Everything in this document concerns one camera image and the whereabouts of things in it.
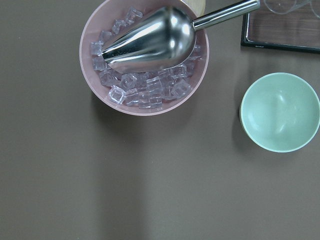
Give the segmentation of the pink bowl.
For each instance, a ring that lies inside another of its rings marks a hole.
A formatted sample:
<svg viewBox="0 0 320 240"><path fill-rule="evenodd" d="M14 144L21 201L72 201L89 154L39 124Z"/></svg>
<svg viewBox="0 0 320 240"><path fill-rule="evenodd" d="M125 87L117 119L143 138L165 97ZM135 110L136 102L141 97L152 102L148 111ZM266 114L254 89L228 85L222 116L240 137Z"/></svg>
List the pink bowl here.
<svg viewBox="0 0 320 240"><path fill-rule="evenodd" d="M108 99L109 88L101 85L98 73L92 65L90 43L97 40L102 30L110 30L115 19L122 19L130 7L134 7L143 14L166 5L173 5L183 9L192 18L197 18L195 12L183 0L106 0L91 14L84 26L79 44L79 61L83 76L91 91L109 107L134 116L155 116L169 112L186 102L200 86L209 62L209 41L205 30L196 34L196 43L201 46L201 59L195 64L194 74L189 79L191 91L180 99L165 101L162 107L140 109L137 106L116 104Z"/></svg>

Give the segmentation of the clear plastic ice cubes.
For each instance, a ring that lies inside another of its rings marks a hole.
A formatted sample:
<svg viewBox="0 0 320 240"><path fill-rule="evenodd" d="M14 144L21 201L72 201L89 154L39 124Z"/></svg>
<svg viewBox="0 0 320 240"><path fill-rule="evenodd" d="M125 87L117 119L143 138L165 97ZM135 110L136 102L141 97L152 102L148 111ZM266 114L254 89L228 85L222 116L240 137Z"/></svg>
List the clear plastic ice cubes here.
<svg viewBox="0 0 320 240"><path fill-rule="evenodd" d="M201 59L201 46L195 40L190 56L181 64L156 71L120 73L111 68L103 59L102 51L106 44L113 43L118 35L128 31L131 25L139 22L143 14L131 8L125 20L117 19L112 31L103 30L99 39L90 44L92 66L99 73L102 86L109 88L110 101L140 109L162 107L165 101L177 100L191 91L190 78L195 65Z"/></svg>

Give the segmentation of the steel ice scoop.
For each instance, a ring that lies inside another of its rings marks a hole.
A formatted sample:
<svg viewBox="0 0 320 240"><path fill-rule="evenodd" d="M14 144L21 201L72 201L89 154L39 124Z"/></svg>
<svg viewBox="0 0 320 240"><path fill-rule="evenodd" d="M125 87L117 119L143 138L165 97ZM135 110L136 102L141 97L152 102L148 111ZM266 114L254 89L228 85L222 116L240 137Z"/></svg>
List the steel ice scoop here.
<svg viewBox="0 0 320 240"><path fill-rule="evenodd" d="M196 32L255 11L258 0L242 0L197 18L182 8L167 5L154 10L128 31L107 43L104 61L122 73L152 72L172 68L185 61L196 43Z"/></svg>

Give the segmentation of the wooden stand base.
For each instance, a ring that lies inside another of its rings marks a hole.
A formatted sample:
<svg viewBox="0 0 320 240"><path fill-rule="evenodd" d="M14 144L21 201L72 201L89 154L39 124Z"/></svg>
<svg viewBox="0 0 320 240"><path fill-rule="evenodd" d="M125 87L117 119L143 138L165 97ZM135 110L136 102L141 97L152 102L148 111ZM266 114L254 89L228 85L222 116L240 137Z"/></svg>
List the wooden stand base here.
<svg viewBox="0 0 320 240"><path fill-rule="evenodd" d="M202 16L206 8L206 0L183 0L196 14Z"/></svg>

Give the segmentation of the mint green bowl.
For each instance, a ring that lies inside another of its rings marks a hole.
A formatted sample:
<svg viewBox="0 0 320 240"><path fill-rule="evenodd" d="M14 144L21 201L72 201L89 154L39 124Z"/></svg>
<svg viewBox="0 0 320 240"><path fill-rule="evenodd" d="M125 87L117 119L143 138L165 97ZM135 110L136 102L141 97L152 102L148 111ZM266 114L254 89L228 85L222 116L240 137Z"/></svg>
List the mint green bowl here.
<svg viewBox="0 0 320 240"><path fill-rule="evenodd" d="M271 152L301 149L320 127L320 100L313 87L291 73L257 79L245 92L239 119L247 136Z"/></svg>

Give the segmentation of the clear glass cup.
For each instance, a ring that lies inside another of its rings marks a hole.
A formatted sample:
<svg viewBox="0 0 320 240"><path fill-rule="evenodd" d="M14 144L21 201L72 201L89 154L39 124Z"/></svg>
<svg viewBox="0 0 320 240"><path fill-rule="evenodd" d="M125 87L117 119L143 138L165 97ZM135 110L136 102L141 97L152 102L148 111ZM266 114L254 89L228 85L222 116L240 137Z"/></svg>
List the clear glass cup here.
<svg viewBox="0 0 320 240"><path fill-rule="evenodd" d="M310 0L264 0L265 6L275 14L288 14L307 4Z"/></svg>

